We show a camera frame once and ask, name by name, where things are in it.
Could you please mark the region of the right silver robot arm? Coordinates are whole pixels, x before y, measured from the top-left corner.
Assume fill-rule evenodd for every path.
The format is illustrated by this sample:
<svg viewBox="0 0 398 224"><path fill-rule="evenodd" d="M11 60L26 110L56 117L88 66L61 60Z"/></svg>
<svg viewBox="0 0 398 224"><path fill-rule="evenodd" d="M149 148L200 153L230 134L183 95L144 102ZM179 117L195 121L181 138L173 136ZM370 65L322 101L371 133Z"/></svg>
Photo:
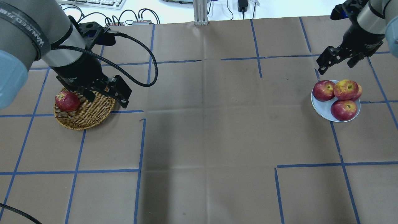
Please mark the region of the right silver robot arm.
<svg viewBox="0 0 398 224"><path fill-rule="evenodd" d="M398 2L396 0L347 0L336 5L331 20L349 19L350 27L338 47L328 46L317 58L320 75L333 65L347 60L353 68L371 57L386 40L390 53L398 55Z"/></svg>

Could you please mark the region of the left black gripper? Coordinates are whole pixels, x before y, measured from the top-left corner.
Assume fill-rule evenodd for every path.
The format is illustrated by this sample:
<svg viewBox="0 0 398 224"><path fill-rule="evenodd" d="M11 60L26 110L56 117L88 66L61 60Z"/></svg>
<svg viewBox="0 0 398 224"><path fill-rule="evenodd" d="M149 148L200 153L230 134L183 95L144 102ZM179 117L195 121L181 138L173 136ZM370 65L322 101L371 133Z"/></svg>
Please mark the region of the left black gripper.
<svg viewBox="0 0 398 224"><path fill-rule="evenodd" d="M83 95L92 103L98 92L115 99L122 108L127 108L131 88L120 75L106 76L100 62L93 56L81 56L69 65L56 67L57 79L68 90Z"/></svg>

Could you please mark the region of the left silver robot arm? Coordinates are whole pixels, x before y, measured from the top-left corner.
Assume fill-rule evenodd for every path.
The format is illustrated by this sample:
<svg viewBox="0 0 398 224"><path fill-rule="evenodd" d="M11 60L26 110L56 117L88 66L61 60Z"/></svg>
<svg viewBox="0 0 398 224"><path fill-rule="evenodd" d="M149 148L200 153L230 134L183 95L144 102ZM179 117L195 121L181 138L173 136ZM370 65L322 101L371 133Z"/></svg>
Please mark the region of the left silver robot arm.
<svg viewBox="0 0 398 224"><path fill-rule="evenodd" d="M1 1L1 109L12 104L33 62L43 60L68 91L93 102L98 92L126 108L131 88L107 77L94 45L112 46L115 32L96 22L78 24L55 0Z"/></svg>

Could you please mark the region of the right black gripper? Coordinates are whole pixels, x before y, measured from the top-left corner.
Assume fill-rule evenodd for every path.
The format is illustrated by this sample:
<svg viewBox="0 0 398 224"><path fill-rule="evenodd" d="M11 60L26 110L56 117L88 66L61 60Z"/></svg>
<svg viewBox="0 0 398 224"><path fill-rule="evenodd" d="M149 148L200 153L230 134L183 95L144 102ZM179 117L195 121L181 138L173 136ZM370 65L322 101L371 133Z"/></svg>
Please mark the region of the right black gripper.
<svg viewBox="0 0 398 224"><path fill-rule="evenodd" d="M365 57L371 57L381 47L383 39L384 34L373 34L352 24L338 47L328 46L317 58L319 74L324 75L331 66L346 59L348 67L354 68Z"/></svg>

